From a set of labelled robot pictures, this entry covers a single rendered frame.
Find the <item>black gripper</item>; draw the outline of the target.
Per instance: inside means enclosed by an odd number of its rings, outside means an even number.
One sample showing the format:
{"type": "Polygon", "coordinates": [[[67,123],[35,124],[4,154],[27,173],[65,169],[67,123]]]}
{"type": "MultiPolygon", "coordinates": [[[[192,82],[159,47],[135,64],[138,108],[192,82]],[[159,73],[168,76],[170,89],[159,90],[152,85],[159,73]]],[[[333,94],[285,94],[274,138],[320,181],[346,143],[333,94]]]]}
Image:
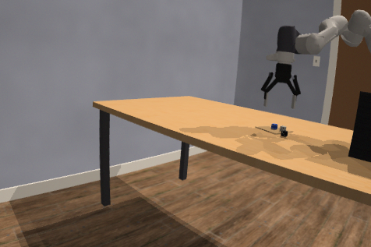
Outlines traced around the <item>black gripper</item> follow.
{"type": "Polygon", "coordinates": [[[263,106],[267,107],[267,101],[268,101],[268,92],[277,84],[277,83],[287,83],[289,88],[291,89],[292,93],[294,94],[292,96],[292,103],[291,108],[295,109],[295,102],[296,98],[299,94],[301,94],[301,91],[299,89],[299,85],[297,82],[297,75],[291,75],[292,71],[292,65],[289,64],[276,64],[276,72],[272,73],[269,72],[269,76],[262,86],[261,90],[264,91],[264,104],[263,106]],[[271,85],[268,86],[269,82],[271,81],[272,77],[275,76],[275,80],[271,83],[271,85]],[[295,85],[295,88],[292,86],[292,83],[290,79],[292,78],[293,83],[295,85]],[[267,87],[268,86],[268,87],[267,87]]]}

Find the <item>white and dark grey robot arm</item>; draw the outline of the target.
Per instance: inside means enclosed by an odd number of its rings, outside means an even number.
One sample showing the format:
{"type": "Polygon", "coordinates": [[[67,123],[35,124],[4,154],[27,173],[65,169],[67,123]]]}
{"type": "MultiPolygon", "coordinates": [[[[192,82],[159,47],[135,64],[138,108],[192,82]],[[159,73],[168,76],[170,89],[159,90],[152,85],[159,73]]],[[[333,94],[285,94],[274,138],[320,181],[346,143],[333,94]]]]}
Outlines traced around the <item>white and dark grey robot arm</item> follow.
{"type": "Polygon", "coordinates": [[[267,55],[266,60],[291,64],[295,62],[294,54],[318,55],[339,35],[350,47],[359,46],[365,38],[371,53],[371,16],[364,10],[354,11],[349,22],[343,16],[333,16],[319,25],[318,34],[301,35],[294,26],[281,26],[277,34],[277,51],[267,55]]]}

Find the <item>tan square mat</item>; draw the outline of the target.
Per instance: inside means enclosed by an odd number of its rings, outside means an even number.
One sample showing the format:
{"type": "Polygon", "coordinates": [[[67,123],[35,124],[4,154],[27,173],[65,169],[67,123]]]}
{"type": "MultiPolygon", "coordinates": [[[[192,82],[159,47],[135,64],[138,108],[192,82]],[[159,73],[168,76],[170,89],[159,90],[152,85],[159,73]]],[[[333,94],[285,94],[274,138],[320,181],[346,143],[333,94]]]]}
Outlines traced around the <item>tan square mat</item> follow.
{"type": "MultiPolygon", "coordinates": [[[[277,129],[272,129],[271,128],[271,125],[263,125],[263,126],[255,126],[255,128],[262,129],[262,130],[267,131],[267,132],[271,132],[271,133],[273,133],[275,135],[281,134],[281,131],[279,130],[280,127],[277,127],[277,129]]],[[[288,130],[288,129],[286,129],[286,130],[288,132],[293,132],[293,131],[288,130]]]]}

